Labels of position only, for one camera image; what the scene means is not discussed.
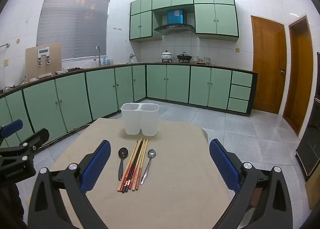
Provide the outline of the cardboard box with label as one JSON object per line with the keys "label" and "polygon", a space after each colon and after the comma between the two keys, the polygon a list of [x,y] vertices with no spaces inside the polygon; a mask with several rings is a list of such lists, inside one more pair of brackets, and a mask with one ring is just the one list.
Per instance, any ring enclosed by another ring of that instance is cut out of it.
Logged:
{"label": "cardboard box with label", "polygon": [[43,44],[25,50],[27,81],[62,69],[62,43]]}

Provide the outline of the brown wooden door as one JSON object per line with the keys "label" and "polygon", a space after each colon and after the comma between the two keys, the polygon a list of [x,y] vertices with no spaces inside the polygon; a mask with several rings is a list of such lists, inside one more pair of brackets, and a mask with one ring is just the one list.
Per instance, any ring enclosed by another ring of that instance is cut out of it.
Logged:
{"label": "brown wooden door", "polygon": [[284,93],[287,59],[284,25],[257,16],[252,16],[251,21],[253,71],[258,74],[253,108],[278,114]]}
{"label": "brown wooden door", "polygon": [[311,95],[313,78],[312,40],[306,16],[289,25],[291,71],[283,117],[295,131],[301,131]]}

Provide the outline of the plain bamboo chopstick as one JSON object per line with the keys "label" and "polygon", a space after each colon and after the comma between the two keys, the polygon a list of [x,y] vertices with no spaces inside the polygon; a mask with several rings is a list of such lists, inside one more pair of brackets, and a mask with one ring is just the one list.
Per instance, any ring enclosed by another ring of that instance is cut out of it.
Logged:
{"label": "plain bamboo chopstick", "polygon": [[143,168],[143,163],[144,163],[144,157],[145,157],[145,151],[146,151],[147,145],[148,145],[148,139],[147,139],[147,143],[146,143],[146,145],[145,145],[145,148],[144,148],[144,150],[143,150],[142,161],[141,161],[141,163],[140,163],[140,169],[139,169],[139,174],[138,174],[138,178],[137,178],[137,183],[136,183],[135,191],[137,191],[138,188],[139,188],[139,181],[140,181],[140,177],[141,177],[141,173],[142,173],[142,168]]}

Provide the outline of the red patterned wooden chopstick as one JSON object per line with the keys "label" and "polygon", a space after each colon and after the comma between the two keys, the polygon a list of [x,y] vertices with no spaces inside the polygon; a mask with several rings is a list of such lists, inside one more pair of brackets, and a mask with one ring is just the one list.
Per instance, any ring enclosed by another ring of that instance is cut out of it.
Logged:
{"label": "red patterned wooden chopstick", "polygon": [[122,193],[125,193],[127,192],[128,188],[129,188],[129,184],[130,184],[130,181],[131,181],[131,176],[132,176],[132,173],[135,169],[135,165],[136,165],[136,162],[137,162],[137,159],[138,159],[138,156],[139,156],[139,152],[141,150],[141,147],[143,145],[143,139],[141,139],[137,146],[136,146],[136,149],[135,149],[135,152],[133,154],[133,157],[130,161],[130,164],[129,164],[129,167],[127,169],[127,172],[126,172],[126,175],[125,175],[125,178],[123,180],[123,183],[121,185],[121,188],[120,188],[120,191]]}

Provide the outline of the green lower kitchen cabinets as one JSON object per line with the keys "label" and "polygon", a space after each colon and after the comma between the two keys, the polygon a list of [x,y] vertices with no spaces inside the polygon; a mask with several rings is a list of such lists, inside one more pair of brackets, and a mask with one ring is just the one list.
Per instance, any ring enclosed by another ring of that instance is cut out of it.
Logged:
{"label": "green lower kitchen cabinets", "polygon": [[131,64],[77,70],[1,93],[1,125],[23,127],[1,142],[17,146],[40,129],[54,141],[117,113],[125,103],[154,99],[249,116],[256,72],[191,64]]}

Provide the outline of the window with grey blind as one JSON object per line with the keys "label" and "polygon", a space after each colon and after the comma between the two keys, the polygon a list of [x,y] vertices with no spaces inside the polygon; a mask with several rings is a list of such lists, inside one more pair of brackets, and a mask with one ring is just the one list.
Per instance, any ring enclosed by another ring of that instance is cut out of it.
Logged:
{"label": "window with grey blind", "polygon": [[106,55],[110,0],[44,0],[36,44],[62,44],[63,60]]}

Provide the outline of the red end bamboo chopstick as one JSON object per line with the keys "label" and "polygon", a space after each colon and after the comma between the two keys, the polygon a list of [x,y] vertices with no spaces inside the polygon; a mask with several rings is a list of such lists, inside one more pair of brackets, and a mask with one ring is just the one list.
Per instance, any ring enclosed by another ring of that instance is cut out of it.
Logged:
{"label": "red end bamboo chopstick", "polygon": [[132,174],[132,178],[129,184],[129,190],[135,191],[136,188],[136,183],[137,183],[137,178],[138,178],[138,174],[139,174],[139,169],[140,169],[140,163],[142,161],[142,155],[143,155],[143,150],[145,148],[145,145],[147,143],[147,139],[144,139],[141,150],[139,152],[139,156],[138,156],[138,160],[135,166],[135,170]]}

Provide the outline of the chrome kitchen faucet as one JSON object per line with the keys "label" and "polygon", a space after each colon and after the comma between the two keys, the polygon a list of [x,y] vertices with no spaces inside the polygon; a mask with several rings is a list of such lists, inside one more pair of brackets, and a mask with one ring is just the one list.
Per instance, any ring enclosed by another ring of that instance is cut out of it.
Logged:
{"label": "chrome kitchen faucet", "polygon": [[97,54],[97,59],[98,59],[98,66],[101,66],[101,49],[100,46],[96,46],[95,48],[96,54]]}

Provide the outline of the black plastic spoon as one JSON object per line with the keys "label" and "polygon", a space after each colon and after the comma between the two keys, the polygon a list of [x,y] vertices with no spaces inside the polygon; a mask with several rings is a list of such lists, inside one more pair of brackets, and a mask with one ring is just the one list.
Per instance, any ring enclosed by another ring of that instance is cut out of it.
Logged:
{"label": "black plastic spoon", "polygon": [[120,158],[120,164],[119,164],[119,169],[118,169],[118,180],[121,181],[122,177],[123,177],[123,164],[124,164],[124,160],[127,158],[128,156],[128,150],[125,147],[122,147],[119,149],[118,151],[118,156]]}

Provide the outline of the white twin utensil holder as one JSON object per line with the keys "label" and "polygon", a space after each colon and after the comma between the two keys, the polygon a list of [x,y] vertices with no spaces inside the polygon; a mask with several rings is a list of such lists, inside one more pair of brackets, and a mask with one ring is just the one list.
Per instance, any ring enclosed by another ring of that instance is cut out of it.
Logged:
{"label": "white twin utensil holder", "polygon": [[158,133],[159,105],[154,103],[126,103],[121,107],[127,135],[155,136]]}

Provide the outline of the black chopstick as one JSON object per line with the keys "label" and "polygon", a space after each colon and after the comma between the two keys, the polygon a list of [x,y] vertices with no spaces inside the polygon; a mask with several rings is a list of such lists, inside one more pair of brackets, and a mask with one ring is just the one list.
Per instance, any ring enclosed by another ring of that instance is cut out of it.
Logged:
{"label": "black chopstick", "polygon": [[130,171],[129,179],[127,180],[127,184],[126,184],[125,191],[124,191],[125,193],[127,193],[128,190],[130,190],[131,187],[132,187],[133,180],[135,178],[135,173],[136,173],[136,170],[137,170],[137,167],[138,167],[138,164],[139,164],[140,152],[143,149],[144,142],[145,142],[145,140],[142,140],[141,144],[140,144],[140,146],[138,148],[137,155],[136,155],[134,163],[133,163],[134,166],[132,167],[132,170]]}

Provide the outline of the light wooden chopstick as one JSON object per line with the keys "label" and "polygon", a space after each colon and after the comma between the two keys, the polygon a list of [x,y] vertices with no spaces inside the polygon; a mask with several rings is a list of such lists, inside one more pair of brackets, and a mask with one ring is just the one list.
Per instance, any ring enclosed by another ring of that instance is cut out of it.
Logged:
{"label": "light wooden chopstick", "polygon": [[131,154],[130,160],[128,161],[128,164],[127,164],[125,172],[124,172],[124,176],[121,179],[121,182],[120,182],[120,184],[118,186],[117,192],[120,192],[123,189],[123,184],[126,182],[127,176],[129,175],[129,171],[130,171],[131,166],[133,164],[133,160],[135,158],[135,155],[136,155],[136,152],[138,150],[138,146],[140,145],[140,143],[141,143],[141,140],[138,140],[136,142],[136,146],[135,146],[135,148],[134,148],[134,150],[133,150],[133,152]]}

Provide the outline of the white cooking pot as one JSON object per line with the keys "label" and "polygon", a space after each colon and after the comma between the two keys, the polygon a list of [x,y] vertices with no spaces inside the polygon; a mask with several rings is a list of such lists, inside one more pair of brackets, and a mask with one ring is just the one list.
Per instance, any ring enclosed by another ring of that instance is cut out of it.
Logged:
{"label": "white cooking pot", "polygon": [[161,59],[163,63],[172,63],[172,53],[167,50],[161,53]]}

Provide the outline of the silver metal spoon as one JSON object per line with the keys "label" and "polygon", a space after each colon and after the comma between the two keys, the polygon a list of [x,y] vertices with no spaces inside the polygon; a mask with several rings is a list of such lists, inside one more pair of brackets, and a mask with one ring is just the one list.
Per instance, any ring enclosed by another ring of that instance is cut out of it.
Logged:
{"label": "silver metal spoon", "polygon": [[151,161],[153,158],[156,157],[156,151],[154,149],[150,149],[148,151],[148,158],[149,158],[149,161],[148,161],[148,164],[146,166],[146,169],[144,171],[144,174],[143,174],[143,177],[141,178],[140,180],[140,185],[142,185],[144,183],[144,181],[146,180],[147,176],[148,176],[148,172],[149,172],[149,169],[150,169],[150,165],[151,165]]}

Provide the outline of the green kitchen cabinets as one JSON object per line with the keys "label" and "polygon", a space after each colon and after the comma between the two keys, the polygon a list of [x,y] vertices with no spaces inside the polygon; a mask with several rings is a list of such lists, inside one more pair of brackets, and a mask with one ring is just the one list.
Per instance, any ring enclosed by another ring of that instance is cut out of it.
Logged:
{"label": "green kitchen cabinets", "polygon": [[170,34],[236,42],[235,0],[136,0],[130,8],[131,41],[155,41]]}
{"label": "green kitchen cabinets", "polygon": [[23,127],[1,142],[17,146],[40,129],[54,141],[117,113],[125,103],[154,99],[249,116],[256,72],[191,64],[131,64],[77,70],[1,93],[1,125]]}

